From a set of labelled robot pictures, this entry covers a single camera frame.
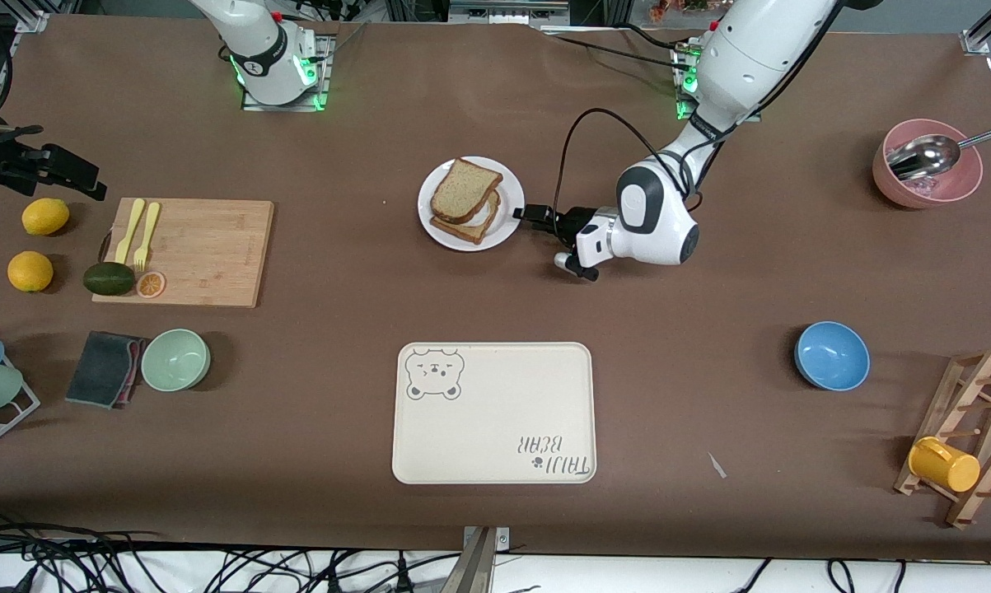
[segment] orange slice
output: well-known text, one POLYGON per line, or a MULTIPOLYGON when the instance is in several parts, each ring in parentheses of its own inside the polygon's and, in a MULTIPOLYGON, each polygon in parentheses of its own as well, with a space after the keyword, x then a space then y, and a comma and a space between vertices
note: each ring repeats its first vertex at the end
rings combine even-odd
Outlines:
POLYGON ((143 299, 153 299, 165 291, 165 275, 146 273, 137 281, 137 294, 143 299))

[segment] bread slice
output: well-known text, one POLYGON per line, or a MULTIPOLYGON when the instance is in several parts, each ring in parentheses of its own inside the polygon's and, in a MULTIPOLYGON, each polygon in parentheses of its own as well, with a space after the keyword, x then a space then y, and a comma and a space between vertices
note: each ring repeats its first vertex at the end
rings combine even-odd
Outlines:
POLYGON ((488 192, 502 182, 502 173, 456 158, 445 179, 432 192, 432 214, 452 225, 465 224, 484 206, 488 192))
POLYGON ((484 234, 488 233, 492 222, 495 222, 495 215, 498 214, 498 207, 501 202, 502 200, 499 199, 498 191, 492 190, 488 192, 488 199, 481 202, 481 207, 485 203, 488 205, 488 216, 479 225, 450 225, 437 217, 432 217, 431 223, 443 232, 457 236, 458 239, 468 240, 473 245, 480 245, 480 241, 484 240, 484 234))

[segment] white robotic arm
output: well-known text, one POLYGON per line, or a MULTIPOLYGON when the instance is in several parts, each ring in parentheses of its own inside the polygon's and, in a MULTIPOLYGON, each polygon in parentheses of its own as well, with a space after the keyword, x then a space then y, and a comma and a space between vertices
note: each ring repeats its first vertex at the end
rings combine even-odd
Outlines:
POLYGON ((685 262, 699 240, 699 227, 684 200, 694 194, 722 140, 792 76, 812 50, 811 42, 819 41, 816 37, 844 4, 736 0, 717 29, 701 40, 695 112, 679 137, 657 151, 660 161, 650 156, 623 172, 616 184, 616 208, 575 208, 564 215, 534 210, 537 207, 521 212, 559 239, 562 233, 574 233, 574 241, 566 241, 572 251, 556 255, 556 265, 596 280, 594 266, 606 259, 685 262), (558 217, 556 226, 550 224, 551 215, 558 217))
POLYGON ((217 27, 242 86, 265 105, 285 105, 317 82, 316 34, 277 21, 261 0, 190 0, 217 27))

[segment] pink bowl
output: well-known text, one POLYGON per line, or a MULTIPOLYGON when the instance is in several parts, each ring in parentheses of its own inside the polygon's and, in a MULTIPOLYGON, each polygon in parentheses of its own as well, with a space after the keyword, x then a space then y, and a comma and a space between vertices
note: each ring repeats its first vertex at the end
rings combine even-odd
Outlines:
POLYGON ((966 139, 957 128, 933 119, 910 119, 891 128, 880 143, 876 156, 872 158, 872 178, 876 181, 876 187, 880 188, 880 192, 891 202, 907 208, 933 208, 967 198, 982 183, 982 157, 973 147, 961 151, 960 161, 953 166, 953 169, 933 177, 938 180, 938 184, 933 188, 931 195, 923 195, 898 181, 898 177, 894 176, 890 166, 887 165, 887 148, 897 149, 910 140, 928 134, 942 134, 953 138, 956 142, 966 139))

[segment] white plate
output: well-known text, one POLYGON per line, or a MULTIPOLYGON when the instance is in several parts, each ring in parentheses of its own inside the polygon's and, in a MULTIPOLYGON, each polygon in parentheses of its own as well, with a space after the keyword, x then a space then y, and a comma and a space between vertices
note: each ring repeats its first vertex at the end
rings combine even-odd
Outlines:
POLYGON ((396 365, 397 480, 580 484, 596 472, 586 346, 415 343, 396 365))
POLYGON ((484 249, 491 249, 504 240, 509 239, 510 235, 517 230, 517 224, 520 221, 513 217, 513 210, 514 208, 525 207, 525 190, 521 187, 521 181, 517 180, 517 176, 497 161, 492 161, 492 159, 484 158, 483 156, 464 156, 462 157, 462 161, 469 161, 474 165, 483 166, 484 169, 503 173, 503 182, 495 188, 495 191, 498 191, 499 197, 498 214, 495 214, 492 226, 489 226, 488 232, 484 233, 484 238, 480 241, 480 245, 473 245, 468 240, 458 239, 457 236, 436 228, 430 222, 432 219, 430 200, 432 199, 432 195, 436 193, 436 187, 440 184, 440 181, 443 181, 447 177, 447 172, 451 171, 451 164, 454 162, 454 159, 438 166, 426 177, 423 188, 418 191, 418 219, 424 228, 426 228, 426 232, 430 233, 432 239, 440 245, 456 251, 484 251, 484 249))

